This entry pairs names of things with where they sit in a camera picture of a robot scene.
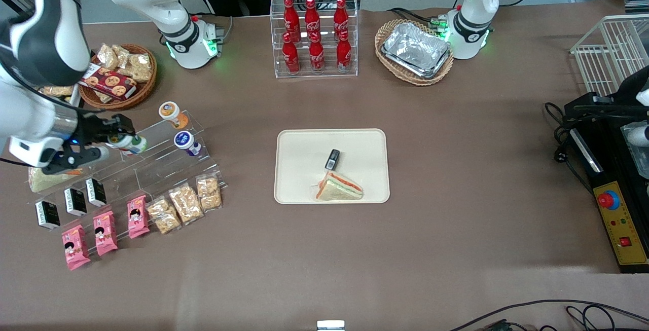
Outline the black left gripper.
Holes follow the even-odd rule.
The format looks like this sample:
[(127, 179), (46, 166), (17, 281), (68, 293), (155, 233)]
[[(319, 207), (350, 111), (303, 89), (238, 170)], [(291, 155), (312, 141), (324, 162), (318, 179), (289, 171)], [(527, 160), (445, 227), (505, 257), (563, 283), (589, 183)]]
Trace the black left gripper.
[[(618, 90), (610, 97), (598, 94), (584, 94), (565, 105), (565, 112), (573, 112), (579, 119), (646, 119), (647, 102), (637, 100), (641, 92), (647, 93), (648, 65), (626, 77)], [(609, 105), (623, 107), (596, 107)]]

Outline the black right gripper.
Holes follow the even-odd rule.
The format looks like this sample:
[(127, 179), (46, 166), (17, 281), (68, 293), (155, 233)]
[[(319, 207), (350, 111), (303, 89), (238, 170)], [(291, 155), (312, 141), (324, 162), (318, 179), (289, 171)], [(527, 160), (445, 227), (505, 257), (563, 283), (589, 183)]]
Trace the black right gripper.
[(115, 115), (115, 126), (112, 119), (100, 118), (96, 114), (79, 114), (75, 129), (75, 141), (81, 146), (96, 142), (115, 144), (125, 135), (136, 135), (132, 120), (124, 115)]

